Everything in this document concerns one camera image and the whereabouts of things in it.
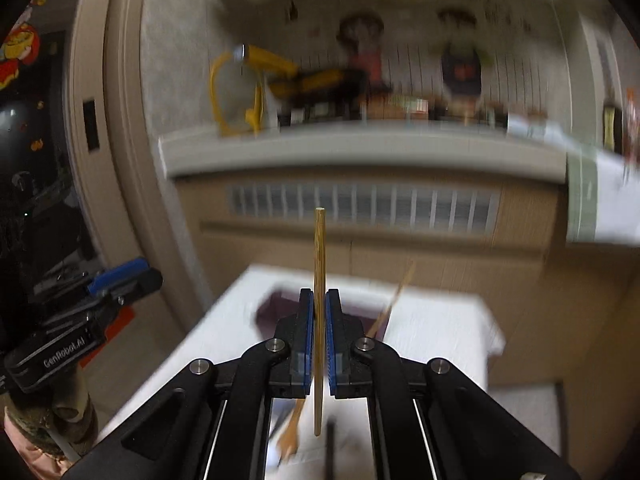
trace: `white countertop edge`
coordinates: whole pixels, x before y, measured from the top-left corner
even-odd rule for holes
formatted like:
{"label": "white countertop edge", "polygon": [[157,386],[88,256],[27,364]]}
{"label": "white countertop edge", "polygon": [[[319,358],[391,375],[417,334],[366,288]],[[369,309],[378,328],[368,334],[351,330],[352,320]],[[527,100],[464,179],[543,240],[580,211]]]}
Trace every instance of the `white countertop edge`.
{"label": "white countertop edge", "polygon": [[313,124],[226,139],[210,124],[164,136],[159,149],[167,178],[309,164],[452,168],[557,183],[566,175],[566,153],[558,148],[452,123]]}

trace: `white cloth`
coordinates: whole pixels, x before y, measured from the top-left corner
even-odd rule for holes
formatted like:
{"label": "white cloth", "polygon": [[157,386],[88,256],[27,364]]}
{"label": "white cloth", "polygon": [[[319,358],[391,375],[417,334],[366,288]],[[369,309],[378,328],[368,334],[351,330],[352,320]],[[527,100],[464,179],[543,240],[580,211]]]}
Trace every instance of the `white cloth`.
{"label": "white cloth", "polygon": [[[344,304],[370,308],[372,317],[385,308],[396,285],[349,276],[327,276],[327,288],[338,288]],[[138,409],[168,380],[195,358],[219,363],[239,357],[262,337],[255,326],[258,307],[275,291],[299,293],[313,287],[313,274],[277,267],[251,266],[220,297],[198,326],[143,384],[100,433],[104,438]],[[477,296],[447,294],[407,287],[400,295],[384,341],[400,356],[427,362],[433,357],[452,361],[480,387],[487,387],[486,359],[499,354],[504,338],[491,313]],[[287,464],[267,478],[323,478],[324,433],[313,433],[313,390],[300,418],[300,447]],[[374,478],[369,419],[365,399],[335,400],[324,385],[323,420],[337,420],[338,478]]]}
{"label": "white cloth", "polygon": [[507,133],[567,152],[568,241],[640,246],[640,173],[635,168],[625,172],[622,156],[581,144],[552,121],[532,124],[510,114]]}

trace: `pink fabric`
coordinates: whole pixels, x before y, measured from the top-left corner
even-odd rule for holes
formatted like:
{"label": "pink fabric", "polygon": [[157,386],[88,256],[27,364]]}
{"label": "pink fabric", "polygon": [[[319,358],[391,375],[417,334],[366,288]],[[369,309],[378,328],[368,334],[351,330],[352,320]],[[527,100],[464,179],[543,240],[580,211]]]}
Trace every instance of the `pink fabric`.
{"label": "pink fabric", "polygon": [[58,480],[71,467],[68,460],[57,460],[35,447],[12,423],[4,410],[4,431],[29,469],[40,480]]}

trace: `wooden utensil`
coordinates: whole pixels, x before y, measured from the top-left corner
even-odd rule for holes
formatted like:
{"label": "wooden utensil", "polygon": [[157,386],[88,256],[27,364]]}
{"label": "wooden utensil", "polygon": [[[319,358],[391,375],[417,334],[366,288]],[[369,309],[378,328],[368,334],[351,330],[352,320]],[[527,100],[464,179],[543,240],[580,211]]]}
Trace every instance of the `wooden utensil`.
{"label": "wooden utensil", "polygon": [[316,228],[314,232],[314,433],[320,436],[322,428],[322,388],[324,387],[324,290],[326,281],[324,243],[326,240],[326,220],[324,208],[316,208]]}
{"label": "wooden utensil", "polygon": [[298,423],[304,407],[305,399],[296,399],[296,405],[291,413],[289,423],[278,439],[280,462],[287,461],[298,452]]}
{"label": "wooden utensil", "polygon": [[382,324],[387,319],[389,319],[389,316],[391,316],[391,311],[392,311],[393,307],[396,306],[396,303],[398,302],[398,298],[400,298],[400,294],[402,293],[402,290],[413,279],[414,272],[415,272],[415,262],[412,260],[409,263],[409,268],[406,270],[406,272],[404,273],[404,276],[402,277],[402,281],[400,283],[398,283],[398,288],[396,288],[396,293],[391,298],[391,302],[389,303],[389,306],[385,310],[380,312],[380,314],[376,318],[376,320],[373,323],[373,325],[371,325],[371,328],[369,328],[369,330],[367,330],[367,337],[375,337],[376,333],[378,332],[378,330],[380,330],[380,327],[382,326]]}

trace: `metal screw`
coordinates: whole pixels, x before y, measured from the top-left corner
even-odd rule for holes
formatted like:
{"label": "metal screw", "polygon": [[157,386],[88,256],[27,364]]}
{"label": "metal screw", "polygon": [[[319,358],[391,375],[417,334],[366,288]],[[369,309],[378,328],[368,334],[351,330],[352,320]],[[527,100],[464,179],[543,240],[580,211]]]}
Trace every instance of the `metal screw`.
{"label": "metal screw", "polygon": [[206,359],[194,359],[189,365],[192,374],[202,375],[209,371],[209,361]]}
{"label": "metal screw", "polygon": [[356,348],[358,350],[362,350],[363,352],[367,352],[371,350],[376,345],[376,342],[373,341],[370,337],[361,337],[356,341]]}
{"label": "metal screw", "polygon": [[273,337],[269,339],[265,344],[267,350],[269,352],[279,352],[284,348],[284,341],[282,339],[278,339],[277,337]]}
{"label": "metal screw", "polygon": [[446,374],[451,370],[451,364],[446,359],[434,359],[431,361],[431,370],[439,375]]}

